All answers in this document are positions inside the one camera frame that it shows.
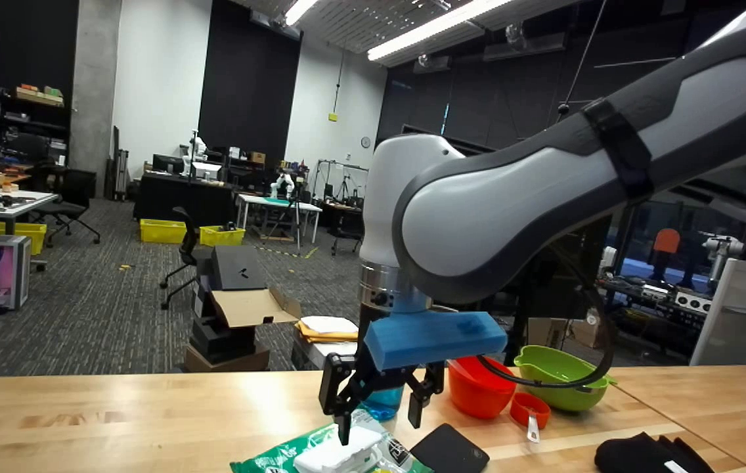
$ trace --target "storage bin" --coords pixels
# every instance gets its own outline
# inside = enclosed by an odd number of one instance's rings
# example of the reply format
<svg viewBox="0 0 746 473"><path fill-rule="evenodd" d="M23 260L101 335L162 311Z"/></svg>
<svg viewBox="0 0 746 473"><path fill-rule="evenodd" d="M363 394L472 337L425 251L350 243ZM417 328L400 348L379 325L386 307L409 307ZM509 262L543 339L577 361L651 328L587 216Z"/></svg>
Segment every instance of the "storage bin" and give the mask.
<svg viewBox="0 0 746 473"><path fill-rule="evenodd" d="M202 247L239 247L241 239L245 239L245 230L199 227L196 244L202 244Z"/></svg>
<svg viewBox="0 0 746 473"><path fill-rule="evenodd" d="M39 256L41 253L41 244L49 235L49 227L48 223L23 223L23 220L17 220L13 223L13 235L17 236L30 236L30 256Z"/></svg>
<svg viewBox="0 0 746 473"><path fill-rule="evenodd" d="M139 220L139 243L147 244L181 244L183 235L186 235L183 220L156 220L156 219Z"/></svg>

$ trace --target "black robot arm segment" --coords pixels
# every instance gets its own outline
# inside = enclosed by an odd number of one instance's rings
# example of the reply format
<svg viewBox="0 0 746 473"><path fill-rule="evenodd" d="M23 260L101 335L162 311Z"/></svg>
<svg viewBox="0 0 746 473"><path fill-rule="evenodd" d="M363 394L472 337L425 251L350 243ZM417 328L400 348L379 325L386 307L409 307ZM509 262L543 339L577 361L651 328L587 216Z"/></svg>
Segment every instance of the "black robot arm segment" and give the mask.
<svg viewBox="0 0 746 473"><path fill-rule="evenodd" d="M521 144L422 172L395 214L400 268L432 298L476 302L571 230L743 156L746 28Z"/></svg>

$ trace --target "ceiling light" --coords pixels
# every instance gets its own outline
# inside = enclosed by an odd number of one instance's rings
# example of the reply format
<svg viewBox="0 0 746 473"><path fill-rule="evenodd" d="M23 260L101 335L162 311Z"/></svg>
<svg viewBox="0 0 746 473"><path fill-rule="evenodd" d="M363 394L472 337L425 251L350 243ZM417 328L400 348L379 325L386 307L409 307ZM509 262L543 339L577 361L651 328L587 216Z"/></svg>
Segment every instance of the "ceiling light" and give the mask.
<svg viewBox="0 0 746 473"><path fill-rule="evenodd" d="M472 0L472 2L462 5L462 7L446 11L439 19L429 22L429 25L420 25L417 28L409 28L409 31L405 31L405 34L400 34L400 38L395 38L395 39L374 48L374 49L369 49L369 61L382 61L382 59L386 59L386 56L391 56L396 49L405 49L405 48L413 48L417 43L425 43L429 38L436 38L436 34L441 34L441 31L446 31L446 28L462 25L462 22L484 15L484 14L489 14L489 11L495 11L495 7L505 5L505 2L509 2L509 0Z"/></svg>
<svg viewBox="0 0 746 473"><path fill-rule="evenodd" d="M287 11L287 25L294 26L317 0L296 0L288 11Z"/></svg>

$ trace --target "laboratory room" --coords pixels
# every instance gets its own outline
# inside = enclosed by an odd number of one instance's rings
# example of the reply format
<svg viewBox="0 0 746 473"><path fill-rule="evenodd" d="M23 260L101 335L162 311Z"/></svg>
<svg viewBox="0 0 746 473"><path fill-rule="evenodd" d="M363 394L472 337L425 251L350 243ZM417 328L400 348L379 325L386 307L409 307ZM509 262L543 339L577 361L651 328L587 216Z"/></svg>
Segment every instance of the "laboratory room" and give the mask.
<svg viewBox="0 0 746 473"><path fill-rule="evenodd" d="M0 0L0 470L746 473L746 0Z"/></svg>

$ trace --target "green bowl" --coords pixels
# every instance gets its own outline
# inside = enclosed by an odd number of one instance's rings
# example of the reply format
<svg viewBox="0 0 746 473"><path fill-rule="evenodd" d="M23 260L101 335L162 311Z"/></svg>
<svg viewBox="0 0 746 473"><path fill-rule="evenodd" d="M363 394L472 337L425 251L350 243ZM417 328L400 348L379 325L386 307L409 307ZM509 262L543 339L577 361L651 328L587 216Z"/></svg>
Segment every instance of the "green bowl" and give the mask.
<svg viewBox="0 0 746 473"><path fill-rule="evenodd" d="M560 352L551 348L541 348L541 345L526 345L521 349L521 354L514 358L514 366L521 367L522 378L533 378L541 385L568 385L575 378L583 378L593 370L590 364L571 354L571 352ZM568 412L583 412L590 411L593 406L602 403L602 396L608 394L610 378L600 378L593 385L587 385L587 388L537 388L529 387L531 394L541 396L543 403L550 403L556 411L568 411Z"/></svg>

